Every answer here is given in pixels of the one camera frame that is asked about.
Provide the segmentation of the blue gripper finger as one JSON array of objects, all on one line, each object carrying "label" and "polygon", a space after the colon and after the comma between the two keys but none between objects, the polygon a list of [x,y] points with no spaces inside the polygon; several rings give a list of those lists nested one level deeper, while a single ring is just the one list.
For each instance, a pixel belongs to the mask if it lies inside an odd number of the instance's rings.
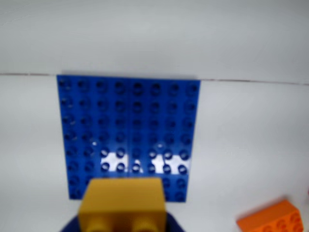
[{"label": "blue gripper finger", "polygon": [[81,232],[78,216],[74,216],[60,232]]},{"label": "blue gripper finger", "polygon": [[167,212],[165,232],[184,232],[183,228],[169,212]]}]

